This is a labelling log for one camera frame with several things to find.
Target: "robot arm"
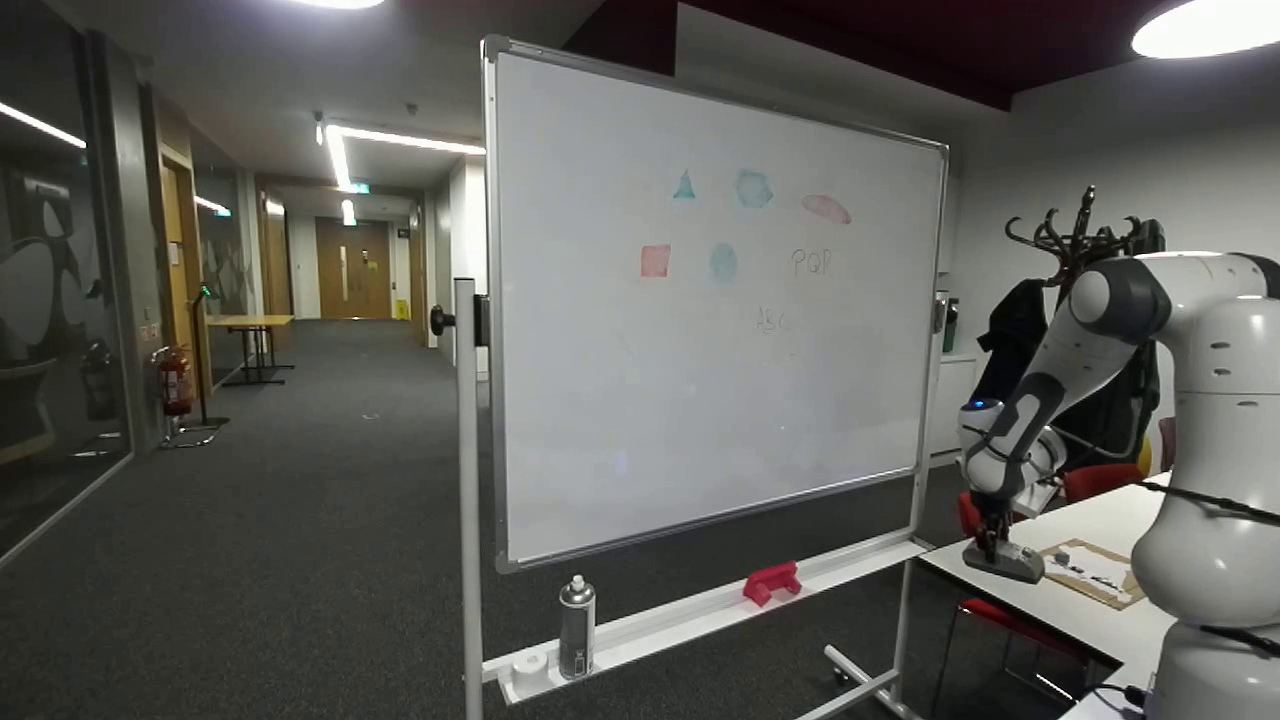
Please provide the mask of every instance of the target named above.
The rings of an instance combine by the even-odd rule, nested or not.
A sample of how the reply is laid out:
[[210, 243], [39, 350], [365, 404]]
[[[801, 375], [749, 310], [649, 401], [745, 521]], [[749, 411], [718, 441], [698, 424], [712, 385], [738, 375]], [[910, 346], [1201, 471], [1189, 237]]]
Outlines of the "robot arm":
[[982, 518], [982, 533], [962, 559], [998, 575], [1039, 580], [1039, 559], [1013, 548], [1002, 533], [1013, 500], [1054, 471], [1042, 427], [1100, 391], [1143, 339], [1176, 350], [1179, 323], [1197, 313], [1236, 298], [1265, 298], [1268, 273], [1277, 263], [1213, 251], [1152, 251], [1084, 273], [1032, 368], [959, 459], [959, 477]]

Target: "gray carpet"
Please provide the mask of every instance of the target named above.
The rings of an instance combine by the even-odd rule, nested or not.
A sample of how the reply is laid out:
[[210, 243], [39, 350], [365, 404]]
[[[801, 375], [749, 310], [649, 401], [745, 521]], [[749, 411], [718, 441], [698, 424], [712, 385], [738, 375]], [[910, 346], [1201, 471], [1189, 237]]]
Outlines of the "gray carpet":
[[[301, 323], [286, 385], [222, 388], [209, 448], [131, 466], [0, 570], [0, 718], [458, 718], [456, 388], [396, 323]], [[924, 540], [951, 540], [936, 471]], [[905, 521], [905, 483], [745, 518], [644, 548], [484, 580], [486, 657], [555, 632], [555, 584], [588, 572], [624, 616]], [[774, 720], [837, 691], [821, 649], [892, 654], [899, 572], [718, 632], [510, 720]], [[927, 709], [962, 592], [910, 572], [905, 691]], [[1054, 718], [956, 632], [944, 718]]]

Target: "green triangle drawing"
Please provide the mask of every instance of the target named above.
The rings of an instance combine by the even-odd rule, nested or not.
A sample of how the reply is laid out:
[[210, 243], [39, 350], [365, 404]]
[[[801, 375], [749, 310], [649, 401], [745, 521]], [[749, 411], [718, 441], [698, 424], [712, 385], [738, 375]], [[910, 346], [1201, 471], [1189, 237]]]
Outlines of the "green triangle drawing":
[[670, 202], [696, 202], [688, 171], [681, 175], [681, 189], [670, 194]]

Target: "wooden door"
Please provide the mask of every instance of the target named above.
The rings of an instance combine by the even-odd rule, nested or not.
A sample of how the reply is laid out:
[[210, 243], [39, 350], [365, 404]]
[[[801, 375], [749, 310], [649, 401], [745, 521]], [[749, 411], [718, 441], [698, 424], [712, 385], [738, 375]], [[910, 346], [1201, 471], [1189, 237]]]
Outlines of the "wooden door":
[[160, 164], [160, 218], [165, 218], [165, 284], [166, 284], [166, 346], [177, 346], [189, 356], [189, 385], [192, 375], [192, 353], [196, 353], [196, 328], [192, 328], [192, 300], [200, 294], [200, 237], [196, 237], [196, 184], [192, 167], [165, 157]]
[[319, 315], [391, 321], [386, 223], [314, 222]]
[[267, 206], [259, 206], [255, 222], [259, 222], [259, 261], [263, 261], [263, 313], [267, 315], [290, 315], [285, 218], [270, 218]]
[[412, 298], [412, 328], [415, 328], [415, 339], [426, 346], [426, 239], [425, 234], [415, 228], [407, 237], [407, 298]]

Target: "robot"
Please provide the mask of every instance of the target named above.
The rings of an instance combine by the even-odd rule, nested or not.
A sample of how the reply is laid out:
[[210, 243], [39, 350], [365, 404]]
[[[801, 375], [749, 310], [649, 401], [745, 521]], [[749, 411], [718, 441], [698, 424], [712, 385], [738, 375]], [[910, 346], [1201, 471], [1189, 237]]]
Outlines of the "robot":
[[1002, 410], [972, 424], [959, 477], [982, 533], [966, 566], [1039, 580], [1006, 543], [1014, 504], [1060, 466], [1047, 433], [1159, 339], [1176, 359], [1179, 459], [1132, 570], [1176, 626], [1162, 636], [1152, 720], [1280, 718], [1280, 263], [1230, 251], [1105, 261], [1072, 284]]

